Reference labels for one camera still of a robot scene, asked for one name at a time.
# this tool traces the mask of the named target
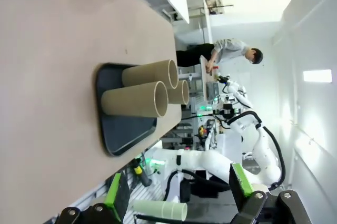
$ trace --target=gray shirt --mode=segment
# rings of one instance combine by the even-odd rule
[[[215,62],[219,63],[244,56],[248,49],[248,45],[240,40],[222,39],[215,42],[212,53],[218,52]]]

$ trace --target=ceiling light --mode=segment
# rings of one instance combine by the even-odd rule
[[[305,82],[332,82],[331,70],[306,70],[303,72]]]

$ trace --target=wooden table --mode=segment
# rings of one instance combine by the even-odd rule
[[[100,63],[175,58],[168,22],[139,0],[0,0],[0,223],[39,224],[112,175],[181,119],[118,158],[101,146]]]

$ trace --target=black hair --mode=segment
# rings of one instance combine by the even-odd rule
[[[259,49],[256,49],[256,48],[252,48],[254,51],[256,51],[254,53],[254,62],[253,64],[254,65],[257,65],[259,63],[261,63],[262,59],[263,59],[263,53],[262,51],[260,51]]]

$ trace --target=black pants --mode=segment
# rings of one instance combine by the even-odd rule
[[[213,49],[213,44],[200,44],[185,51],[177,50],[177,64],[180,67],[189,67],[200,64],[201,55],[203,55],[207,60],[210,60]]]

